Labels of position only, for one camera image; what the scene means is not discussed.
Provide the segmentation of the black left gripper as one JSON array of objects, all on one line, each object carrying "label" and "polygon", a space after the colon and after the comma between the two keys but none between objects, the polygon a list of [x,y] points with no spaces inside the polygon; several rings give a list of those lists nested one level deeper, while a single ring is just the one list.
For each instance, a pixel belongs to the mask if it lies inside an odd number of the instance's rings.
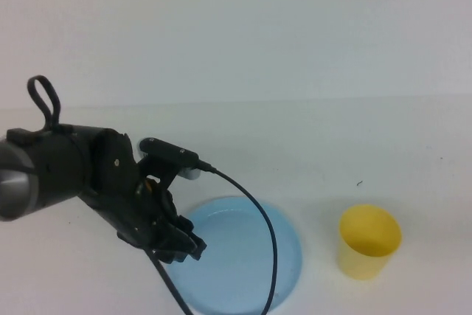
[{"label": "black left gripper", "polygon": [[163,263],[200,260],[207,244],[193,223],[178,215],[169,187],[180,173],[159,139],[144,139],[143,158],[133,157],[131,140],[111,128],[77,126],[91,158],[91,181],[80,198],[137,249],[150,249]]}]

